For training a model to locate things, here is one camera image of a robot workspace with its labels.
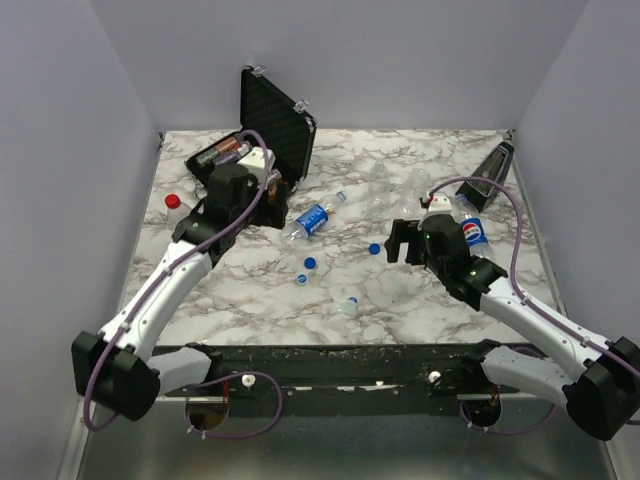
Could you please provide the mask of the black metronome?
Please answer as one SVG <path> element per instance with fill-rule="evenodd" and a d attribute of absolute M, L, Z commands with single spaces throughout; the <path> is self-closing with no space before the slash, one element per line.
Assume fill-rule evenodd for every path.
<path fill-rule="evenodd" d="M 514 147 L 510 143 L 505 141 L 499 143 L 476 168 L 472 177 L 489 179 L 503 185 L 508 176 L 514 152 Z M 456 194 L 464 195 L 479 213 L 483 213 L 497 198 L 499 191 L 492 184 L 465 181 Z"/>

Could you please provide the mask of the blue bottle cap left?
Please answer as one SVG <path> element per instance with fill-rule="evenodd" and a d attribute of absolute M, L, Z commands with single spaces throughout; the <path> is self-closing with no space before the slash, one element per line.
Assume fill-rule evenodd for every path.
<path fill-rule="evenodd" d="M 317 267 L 317 261 L 314 257 L 307 257 L 304 260 L 304 266 L 307 269 L 315 269 Z"/>

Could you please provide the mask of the red label plastic bottle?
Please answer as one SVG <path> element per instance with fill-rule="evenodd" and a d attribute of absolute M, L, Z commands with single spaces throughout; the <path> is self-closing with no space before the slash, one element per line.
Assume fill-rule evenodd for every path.
<path fill-rule="evenodd" d="M 166 221 L 171 233 L 175 231 L 175 228 L 177 227 L 178 223 L 182 219 L 186 218 L 191 213 L 191 210 L 192 210 L 192 207 L 188 203 L 186 203 L 182 199 L 181 201 L 182 201 L 182 205 L 178 209 L 170 210 L 166 207 Z"/>

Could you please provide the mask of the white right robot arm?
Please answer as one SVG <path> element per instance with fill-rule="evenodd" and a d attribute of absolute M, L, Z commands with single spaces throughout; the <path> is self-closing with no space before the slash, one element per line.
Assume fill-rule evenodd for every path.
<path fill-rule="evenodd" d="M 388 262 L 397 262 L 401 245 L 408 247 L 406 263 L 432 272 L 450 296 L 504 323 L 545 355 L 534 358 L 485 341 L 460 367 L 467 389 L 497 384 L 536 396 L 603 441 L 638 412 L 639 347 L 633 341 L 611 341 L 524 292 L 513 275 L 470 253 L 461 225 L 449 214 L 394 220 L 385 242 Z"/>

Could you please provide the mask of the black poker chip case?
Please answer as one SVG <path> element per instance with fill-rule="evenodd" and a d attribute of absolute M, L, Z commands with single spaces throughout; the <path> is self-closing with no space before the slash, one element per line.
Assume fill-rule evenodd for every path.
<path fill-rule="evenodd" d="M 307 111 L 306 101 L 295 101 L 264 75 L 261 66 L 246 65 L 240 81 L 240 129 L 214 141 L 185 161 L 187 170 L 205 185 L 221 154 L 216 147 L 244 130 L 254 130 L 275 154 L 289 192 L 294 193 L 306 179 L 317 132 L 317 121 Z"/>

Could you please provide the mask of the clear plastic bottle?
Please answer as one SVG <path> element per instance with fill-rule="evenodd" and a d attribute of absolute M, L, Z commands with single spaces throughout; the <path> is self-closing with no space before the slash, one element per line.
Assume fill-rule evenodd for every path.
<path fill-rule="evenodd" d="M 394 187 L 387 171 L 383 190 L 385 206 L 382 210 L 383 232 L 391 232 L 394 219 L 416 220 L 422 215 L 421 198 L 427 194 L 431 175 L 422 168 L 413 168 L 399 187 Z"/>
<path fill-rule="evenodd" d="M 377 160 L 367 175 L 367 217 L 383 221 L 388 217 L 391 197 L 391 175 L 383 160 Z"/>

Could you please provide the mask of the pepsi bottle near metronome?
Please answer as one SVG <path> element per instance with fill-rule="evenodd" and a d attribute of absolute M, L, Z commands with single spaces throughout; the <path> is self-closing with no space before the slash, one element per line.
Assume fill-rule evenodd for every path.
<path fill-rule="evenodd" d="M 494 250 L 489 242 L 481 216 L 476 207 L 463 194 L 457 194 L 453 202 L 454 219 L 462 227 L 471 255 L 493 260 Z"/>

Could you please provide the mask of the clear plastic bottle right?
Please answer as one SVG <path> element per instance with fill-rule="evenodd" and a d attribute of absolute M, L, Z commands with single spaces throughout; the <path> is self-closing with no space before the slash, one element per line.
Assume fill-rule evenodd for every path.
<path fill-rule="evenodd" d="M 413 168 L 399 187 L 394 187 L 387 171 L 383 190 L 385 206 L 382 210 L 383 232 L 391 232 L 394 219 L 416 220 L 422 215 L 421 198 L 427 194 L 431 175 L 422 168 Z"/>

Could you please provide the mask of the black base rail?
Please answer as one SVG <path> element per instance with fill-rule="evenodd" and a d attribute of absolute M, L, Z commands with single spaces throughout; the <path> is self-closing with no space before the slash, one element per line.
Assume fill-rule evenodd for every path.
<path fill-rule="evenodd" d="M 494 345 L 219 346 L 216 374 L 266 375 L 230 381 L 237 417 L 455 416 L 459 399 L 491 397 L 480 360 Z"/>

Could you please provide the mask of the blue label pepsi bottle lying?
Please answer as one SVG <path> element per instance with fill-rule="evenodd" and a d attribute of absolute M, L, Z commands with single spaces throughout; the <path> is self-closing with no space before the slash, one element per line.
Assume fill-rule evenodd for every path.
<path fill-rule="evenodd" d="M 346 200 L 347 195 L 344 191 L 321 198 L 285 227 L 281 234 L 281 242 L 290 245 L 298 240 L 308 240 L 329 222 L 330 217 Z"/>

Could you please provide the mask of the red bottle cap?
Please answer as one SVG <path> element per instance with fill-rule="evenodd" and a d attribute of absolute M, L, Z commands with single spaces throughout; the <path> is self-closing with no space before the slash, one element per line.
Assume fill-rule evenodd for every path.
<path fill-rule="evenodd" d="M 178 209 L 182 205 L 180 197 L 176 194 L 169 194 L 165 197 L 164 203 L 170 210 Z"/>

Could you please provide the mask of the clear plastic bottle left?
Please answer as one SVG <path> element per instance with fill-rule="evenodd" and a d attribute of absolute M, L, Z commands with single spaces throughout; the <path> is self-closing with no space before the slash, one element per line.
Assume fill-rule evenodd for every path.
<path fill-rule="evenodd" d="M 383 160 L 377 160 L 367 175 L 367 217 L 383 221 L 388 217 L 391 197 L 391 175 Z"/>

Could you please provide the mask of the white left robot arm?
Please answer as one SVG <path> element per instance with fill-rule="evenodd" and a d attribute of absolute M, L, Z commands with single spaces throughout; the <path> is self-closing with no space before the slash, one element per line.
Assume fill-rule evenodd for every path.
<path fill-rule="evenodd" d="M 209 395 L 225 382 L 221 355 L 213 347 L 191 343 L 161 355 L 154 349 L 178 307 L 251 222 L 271 170 L 266 162 L 257 173 L 239 164 L 215 171 L 213 179 L 222 184 L 222 196 L 214 201 L 220 214 L 186 218 L 181 225 L 183 230 L 202 229 L 203 236 L 170 242 L 130 302 L 98 332 L 82 331 L 73 340 L 74 380 L 84 399 L 88 430 L 99 432 L 108 425 L 94 420 L 94 406 L 110 410 L 113 417 L 137 421 L 166 393 L 192 387 Z"/>

